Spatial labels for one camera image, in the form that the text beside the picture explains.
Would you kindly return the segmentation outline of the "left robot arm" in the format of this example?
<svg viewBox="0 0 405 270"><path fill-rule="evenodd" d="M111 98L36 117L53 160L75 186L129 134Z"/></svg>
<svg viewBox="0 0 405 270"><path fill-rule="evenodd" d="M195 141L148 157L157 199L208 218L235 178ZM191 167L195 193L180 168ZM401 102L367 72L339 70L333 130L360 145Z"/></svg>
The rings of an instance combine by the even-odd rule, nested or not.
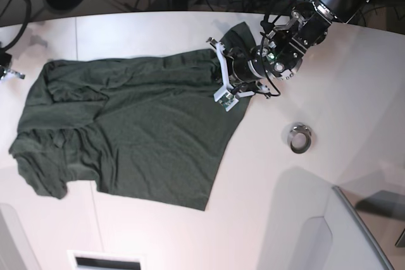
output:
<svg viewBox="0 0 405 270"><path fill-rule="evenodd" d="M292 0L284 24L270 19L277 1L270 1L260 22L258 45L246 23L232 27L220 41L208 39L220 64L215 77L221 86L213 97L226 111L244 97L278 97L279 90L271 91L273 80L292 78L308 49L325 40L332 22L348 23L370 0Z"/></svg>

